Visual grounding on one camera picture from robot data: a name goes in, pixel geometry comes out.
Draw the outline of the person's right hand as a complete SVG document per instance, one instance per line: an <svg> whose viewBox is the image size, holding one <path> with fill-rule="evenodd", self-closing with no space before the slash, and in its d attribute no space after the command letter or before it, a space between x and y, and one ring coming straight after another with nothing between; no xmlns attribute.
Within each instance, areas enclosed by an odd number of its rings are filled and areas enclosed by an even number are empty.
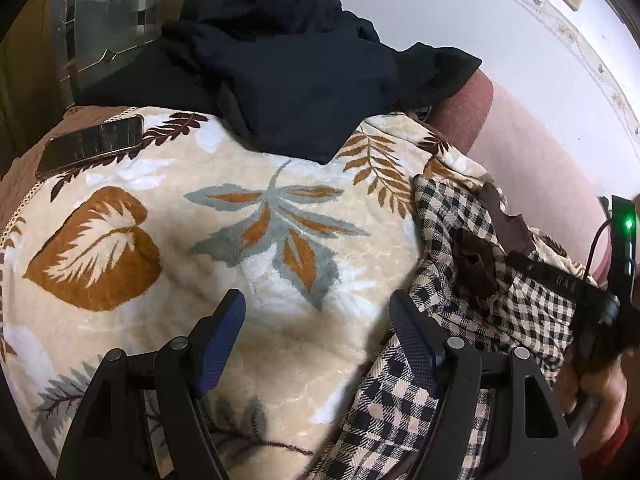
<svg viewBox="0 0 640 480"><path fill-rule="evenodd" d="M586 458L612 439L623 419L627 379L620 361L614 361L596 372L585 372L578 377L573 366L573 348L568 347L553 387L555 399L564 414L570 414L576 408L578 392L595 396L600 400L597 411L576 444L578 456Z"/></svg>

